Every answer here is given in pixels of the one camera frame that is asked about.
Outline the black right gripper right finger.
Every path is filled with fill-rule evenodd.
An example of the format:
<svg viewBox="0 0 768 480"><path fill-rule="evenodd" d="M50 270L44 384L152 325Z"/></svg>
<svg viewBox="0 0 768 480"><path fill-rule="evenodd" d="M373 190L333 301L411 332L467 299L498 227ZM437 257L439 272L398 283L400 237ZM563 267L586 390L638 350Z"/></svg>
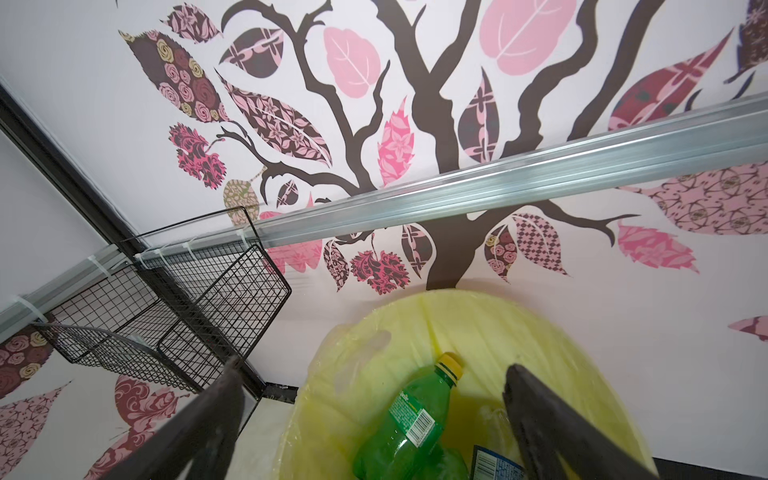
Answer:
<svg viewBox="0 0 768 480"><path fill-rule="evenodd" d="M654 479L520 364L506 372L503 399L530 479Z"/></svg>

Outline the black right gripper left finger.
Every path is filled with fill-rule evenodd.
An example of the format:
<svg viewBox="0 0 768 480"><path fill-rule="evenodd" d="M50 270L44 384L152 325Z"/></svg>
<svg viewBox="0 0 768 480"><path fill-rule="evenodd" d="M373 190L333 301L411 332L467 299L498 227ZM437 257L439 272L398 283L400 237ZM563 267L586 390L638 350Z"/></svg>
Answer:
<svg viewBox="0 0 768 480"><path fill-rule="evenodd" d="M137 451L104 474L106 479L223 479L245 407L242 361L222 374Z"/></svg>

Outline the blue label bottle blue cap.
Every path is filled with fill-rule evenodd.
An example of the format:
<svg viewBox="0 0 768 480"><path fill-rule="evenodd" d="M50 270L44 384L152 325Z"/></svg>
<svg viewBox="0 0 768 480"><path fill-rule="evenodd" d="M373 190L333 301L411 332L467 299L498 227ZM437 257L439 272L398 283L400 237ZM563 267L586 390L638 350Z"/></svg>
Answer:
<svg viewBox="0 0 768 480"><path fill-rule="evenodd" d="M479 445L474 446L470 480L523 480L524 468Z"/></svg>

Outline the green soda bottle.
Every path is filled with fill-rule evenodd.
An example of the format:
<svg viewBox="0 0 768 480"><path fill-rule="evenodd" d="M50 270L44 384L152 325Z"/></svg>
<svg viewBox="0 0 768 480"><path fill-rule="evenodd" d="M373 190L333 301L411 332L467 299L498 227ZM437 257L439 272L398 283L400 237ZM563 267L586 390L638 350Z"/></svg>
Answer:
<svg viewBox="0 0 768 480"><path fill-rule="evenodd" d="M353 462L357 479L412 479L428 462L447 423L451 391L463 376L459 356L447 352L410 381L387 408Z"/></svg>

